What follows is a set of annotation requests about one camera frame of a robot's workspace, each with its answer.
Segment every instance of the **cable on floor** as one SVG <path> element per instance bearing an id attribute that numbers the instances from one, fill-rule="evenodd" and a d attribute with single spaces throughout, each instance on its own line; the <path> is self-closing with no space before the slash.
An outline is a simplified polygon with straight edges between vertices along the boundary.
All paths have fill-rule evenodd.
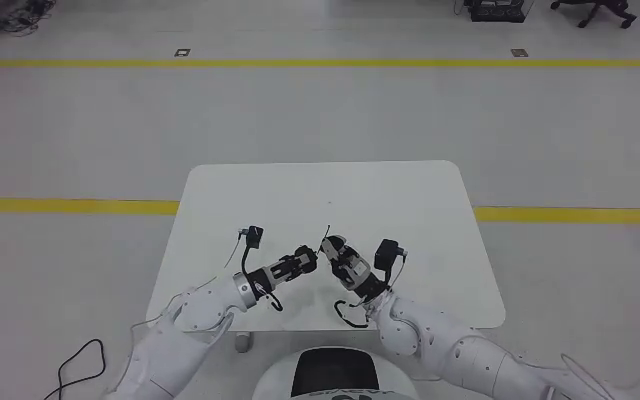
<path id="1" fill-rule="evenodd" d="M 100 372 L 98 372 L 95 375 L 91 375 L 91 376 L 87 376 L 86 378 L 82 378 L 82 379 L 77 379 L 75 381 L 69 382 L 69 383 L 65 383 L 64 385 L 62 384 L 62 369 L 65 367 L 65 365 L 67 365 L 68 363 L 70 363 L 71 361 L 73 361 L 74 358 L 76 358 L 80 353 L 82 353 L 82 351 L 84 349 L 86 349 L 91 343 L 98 343 L 100 345 L 100 357 L 102 358 L 102 369 L 100 370 Z M 107 362 L 105 360 L 104 357 L 104 343 L 102 343 L 102 340 L 100 339 L 91 339 L 89 340 L 87 343 L 84 344 L 84 346 L 82 346 L 80 348 L 80 350 L 78 350 L 76 352 L 76 354 L 72 355 L 71 357 L 69 357 L 65 362 L 63 362 L 60 365 L 60 368 L 58 368 L 58 388 L 56 388 L 55 390 L 51 391 L 51 393 L 49 393 L 48 395 L 46 395 L 44 397 L 44 399 L 42 400 L 47 400 L 49 397 L 53 396 L 55 393 L 58 393 L 58 400 L 62 400 L 62 391 L 72 385 L 75 385 L 77 383 L 80 382 L 85 382 L 91 379 L 95 379 L 97 377 L 99 377 L 100 375 L 104 374 L 104 371 L 107 369 Z"/>

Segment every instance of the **black cable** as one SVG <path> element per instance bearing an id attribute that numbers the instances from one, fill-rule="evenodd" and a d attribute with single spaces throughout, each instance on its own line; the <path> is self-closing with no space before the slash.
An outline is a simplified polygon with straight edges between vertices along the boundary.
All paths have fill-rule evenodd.
<path id="1" fill-rule="evenodd" d="M 250 249 L 251 248 L 249 246 L 245 246 L 244 253 L 242 254 L 242 261 L 240 261 L 240 268 L 242 270 L 242 275 L 244 275 L 247 282 L 249 282 L 249 286 L 251 286 L 251 290 L 253 290 L 253 293 L 255 294 L 260 292 L 258 292 L 258 289 L 256 289 L 256 285 L 253 283 L 253 279 L 251 279 L 251 277 L 249 277 L 249 274 L 247 274 L 247 267 L 245 265 L 247 263 L 247 256 L 249 255 Z"/>
<path id="2" fill-rule="evenodd" d="M 91 376 L 88 376 L 86 378 L 78 379 L 78 380 L 75 380 L 73 382 L 65 383 L 63 385 L 62 384 L 62 368 L 64 368 L 65 365 L 67 365 L 74 358 L 76 358 L 80 353 L 82 353 L 82 351 L 84 349 L 86 349 L 87 346 L 89 346 L 91 343 L 94 343 L 94 342 L 98 343 L 100 345 L 100 357 L 102 357 L 102 370 L 100 372 L 98 372 L 97 374 L 95 374 L 95 375 L 91 375 Z M 102 340 L 100 340 L 100 339 L 91 339 L 87 343 L 85 343 L 84 346 L 82 346 L 80 348 L 80 350 L 78 350 L 76 352 L 76 354 L 74 354 L 71 357 L 69 357 L 65 362 L 62 363 L 62 365 L 60 365 L 60 368 L 58 368 L 58 388 L 53 390 L 48 395 L 46 395 L 45 398 L 42 399 L 42 400 L 47 400 L 49 397 L 54 395 L 56 392 L 58 392 L 58 400 L 62 400 L 62 390 L 64 388 L 69 387 L 71 385 L 75 385 L 76 383 L 80 383 L 80 382 L 88 381 L 88 380 L 91 380 L 91 379 L 95 379 L 95 378 L 99 377 L 100 375 L 102 375 L 106 369 L 107 369 L 107 362 L 106 362 L 105 357 L 104 357 L 104 343 L 102 343 Z"/>
<path id="3" fill-rule="evenodd" d="M 273 300 L 274 300 L 271 302 L 271 306 L 275 308 L 277 312 L 282 312 L 282 310 L 284 310 L 284 307 L 282 307 L 282 303 L 280 303 L 280 300 L 278 300 L 276 295 L 273 294 L 273 292 L 271 292 L 267 295 L 267 298 L 269 298 L 269 296 L 273 297 Z"/>
<path id="4" fill-rule="evenodd" d="M 327 235 L 329 234 L 329 229 L 331 229 L 331 225 L 327 225 L 327 230 L 324 232 L 324 236 L 320 241 L 320 247 L 318 247 L 318 251 L 316 251 L 316 255 L 320 254 L 320 250 L 322 250 L 322 242 L 324 242 L 324 240 L 327 238 Z"/>
<path id="5" fill-rule="evenodd" d="M 340 312 L 340 309 L 338 308 L 338 306 L 339 306 L 340 304 L 347 304 L 347 302 L 346 302 L 346 301 L 344 301 L 344 300 L 338 300 L 338 301 L 336 301 L 335 303 L 333 303 L 333 309 L 334 309 L 334 310 L 336 310 L 336 314 L 338 314 L 338 316 L 339 316 L 339 317 L 340 317 L 344 322 L 346 322 L 346 323 L 347 323 L 347 325 L 349 325 L 349 326 L 350 326 L 350 327 L 352 327 L 352 328 L 357 328 L 357 329 L 364 329 L 364 328 L 368 328 L 368 327 L 369 327 L 369 317 L 366 317 L 366 318 L 367 318 L 367 323 L 366 323 L 366 324 L 355 324 L 355 323 L 353 323 L 353 322 L 349 321 L 348 319 L 346 319 L 346 318 L 344 317 L 344 315 L 342 315 L 342 313 Z M 357 305 L 355 305 L 355 304 L 349 304 L 348 306 L 349 306 L 349 308 L 355 308 L 355 307 L 358 307 L 358 306 L 357 306 Z"/>

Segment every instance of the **chair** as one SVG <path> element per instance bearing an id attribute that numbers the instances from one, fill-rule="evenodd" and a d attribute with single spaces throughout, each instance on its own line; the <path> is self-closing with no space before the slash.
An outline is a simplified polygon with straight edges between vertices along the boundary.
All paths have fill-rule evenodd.
<path id="1" fill-rule="evenodd" d="M 607 7 L 618 17 L 624 18 L 622 25 L 620 25 L 622 29 L 627 29 L 628 27 L 630 27 L 633 21 L 635 21 L 636 19 L 635 15 L 626 12 L 627 8 L 629 7 L 629 3 L 627 3 L 627 0 L 556 0 L 551 3 L 551 9 L 557 9 L 558 7 L 560 7 L 560 4 L 575 5 L 591 3 L 594 4 L 593 9 L 589 13 L 589 16 L 587 16 L 587 19 L 580 21 L 580 23 L 578 24 L 578 28 L 584 28 L 585 26 L 587 26 L 593 19 L 593 17 L 596 16 L 596 13 L 601 6 Z"/>

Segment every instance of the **small black device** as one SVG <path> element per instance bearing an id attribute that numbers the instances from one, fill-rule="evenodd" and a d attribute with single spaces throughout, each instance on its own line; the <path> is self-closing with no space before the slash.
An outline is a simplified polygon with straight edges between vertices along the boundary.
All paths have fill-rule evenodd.
<path id="1" fill-rule="evenodd" d="M 384 283 L 389 284 L 391 280 L 391 269 L 396 262 L 396 257 L 403 256 L 404 249 L 398 246 L 398 242 L 395 240 L 384 239 L 373 260 L 373 268 L 384 271 Z"/>
<path id="2" fill-rule="evenodd" d="M 246 243 L 248 248 L 259 249 L 263 232 L 264 229 L 260 228 L 259 226 L 251 225 L 248 229 L 243 229 L 242 231 L 240 231 L 240 234 L 247 236 Z"/>

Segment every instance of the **robotic hand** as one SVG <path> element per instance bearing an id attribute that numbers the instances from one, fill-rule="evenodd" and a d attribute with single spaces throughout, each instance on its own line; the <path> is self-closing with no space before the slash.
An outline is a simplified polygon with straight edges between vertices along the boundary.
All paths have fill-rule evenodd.
<path id="1" fill-rule="evenodd" d="M 244 270 L 248 250 L 258 248 L 262 229 L 252 226 L 241 234 L 247 235 Z M 277 285 L 314 271 L 316 260 L 313 250 L 301 246 L 293 255 L 268 267 L 211 280 L 174 296 L 158 322 L 135 345 L 120 379 L 104 400 L 173 399 L 195 375 L 211 347 L 229 330 L 233 308 L 246 312 L 261 297 L 272 295 Z"/>
<path id="2" fill-rule="evenodd" d="M 397 254 L 406 257 L 406 252 L 392 243 Z M 567 368 L 525 363 L 444 312 L 402 298 L 387 285 L 388 278 L 382 282 L 372 273 L 343 237 L 324 238 L 321 251 L 343 286 L 362 299 L 383 345 L 398 355 L 418 357 L 425 370 L 437 378 L 496 400 L 633 399 L 628 392 L 598 382 L 568 356 L 563 355 Z"/>

